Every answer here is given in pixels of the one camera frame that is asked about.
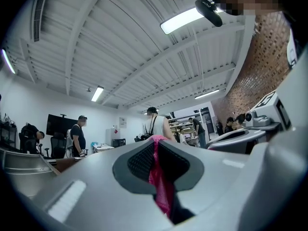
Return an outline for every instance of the ceiling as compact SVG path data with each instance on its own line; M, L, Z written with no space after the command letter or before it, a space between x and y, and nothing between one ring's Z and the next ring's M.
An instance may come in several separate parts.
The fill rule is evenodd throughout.
M222 27L201 18L165 35L160 24L196 0L45 0L35 42L36 1L27 2L3 42L18 75L89 101L99 85L98 103L137 112L149 106L169 112L226 95L255 22L220 13Z

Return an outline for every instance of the television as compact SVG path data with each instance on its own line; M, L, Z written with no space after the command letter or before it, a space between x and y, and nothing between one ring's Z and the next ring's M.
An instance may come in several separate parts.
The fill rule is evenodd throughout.
M54 133L62 133L66 138L67 130L71 129L77 120L63 118L60 116L48 115L46 134L54 135Z

